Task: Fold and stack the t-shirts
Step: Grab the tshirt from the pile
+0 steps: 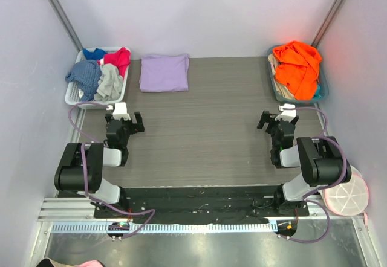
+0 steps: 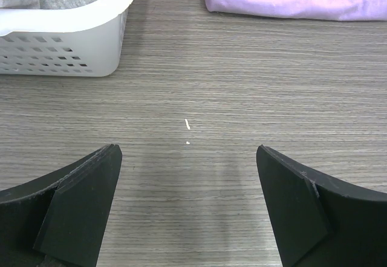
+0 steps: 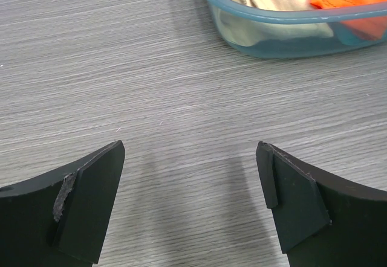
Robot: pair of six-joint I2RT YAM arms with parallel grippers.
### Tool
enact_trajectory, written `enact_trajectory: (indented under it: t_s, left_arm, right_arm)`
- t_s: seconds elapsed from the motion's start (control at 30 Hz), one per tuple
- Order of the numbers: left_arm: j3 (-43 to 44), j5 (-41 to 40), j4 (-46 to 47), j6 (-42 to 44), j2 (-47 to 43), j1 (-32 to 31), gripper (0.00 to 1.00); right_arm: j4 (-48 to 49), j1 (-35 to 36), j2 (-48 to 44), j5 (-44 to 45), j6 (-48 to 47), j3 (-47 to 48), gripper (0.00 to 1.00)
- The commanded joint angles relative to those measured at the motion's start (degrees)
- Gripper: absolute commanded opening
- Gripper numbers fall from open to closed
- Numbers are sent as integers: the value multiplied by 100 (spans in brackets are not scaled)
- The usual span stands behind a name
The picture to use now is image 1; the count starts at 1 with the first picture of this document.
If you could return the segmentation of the orange t shirt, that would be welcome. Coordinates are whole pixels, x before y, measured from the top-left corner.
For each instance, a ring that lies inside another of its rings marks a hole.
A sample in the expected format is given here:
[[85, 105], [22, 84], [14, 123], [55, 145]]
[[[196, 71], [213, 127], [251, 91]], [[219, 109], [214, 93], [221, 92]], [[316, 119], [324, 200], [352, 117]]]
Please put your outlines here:
[[309, 44], [291, 41], [274, 47], [272, 54], [279, 62], [275, 69], [275, 81], [284, 85], [296, 100], [314, 98], [322, 62], [318, 50]]

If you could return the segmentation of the teal t shirt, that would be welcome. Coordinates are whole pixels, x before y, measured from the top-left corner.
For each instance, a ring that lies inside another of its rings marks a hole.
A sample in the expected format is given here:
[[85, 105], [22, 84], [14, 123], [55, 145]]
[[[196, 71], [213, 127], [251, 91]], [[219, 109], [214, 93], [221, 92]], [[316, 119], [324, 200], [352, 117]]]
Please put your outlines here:
[[316, 92], [313, 95], [313, 99], [320, 99], [322, 96], [320, 94], [320, 84], [317, 85]]

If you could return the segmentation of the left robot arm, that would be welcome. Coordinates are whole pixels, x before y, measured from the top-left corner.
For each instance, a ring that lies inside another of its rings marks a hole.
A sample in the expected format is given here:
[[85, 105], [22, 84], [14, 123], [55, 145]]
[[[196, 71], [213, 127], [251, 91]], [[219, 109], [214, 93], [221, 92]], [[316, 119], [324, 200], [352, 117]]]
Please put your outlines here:
[[134, 116], [136, 121], [106, 114], [106, 139], [102, 143], [68, 143], [54, 176], [55, 188], [88, 195], [102, 204], [102, 210], [116, 218], [124, 217], [129, 210], [126, 193], [103, 178], [103, 168], [123, 167], [127, 163], [129, 137], [145, 131], [141, 113], [135, 112]]

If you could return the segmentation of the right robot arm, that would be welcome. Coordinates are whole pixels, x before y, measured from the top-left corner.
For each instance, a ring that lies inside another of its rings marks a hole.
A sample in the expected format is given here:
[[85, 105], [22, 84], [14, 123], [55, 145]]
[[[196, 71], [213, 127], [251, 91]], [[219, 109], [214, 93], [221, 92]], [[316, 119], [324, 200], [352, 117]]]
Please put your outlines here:
[[270, 161], [276, 168], [299, 167], [301, 173], [291, 181], [277, 187], [274, 211], [288, 215], [301, 208], [303, 201], [320, 190], [347, 183], [352, 170], [335, 137], [299, 137], [294, 133], [299, 116], [286, 107], [280, 114], [263, 111], [257, 125], [270, 135], [272, 149]]

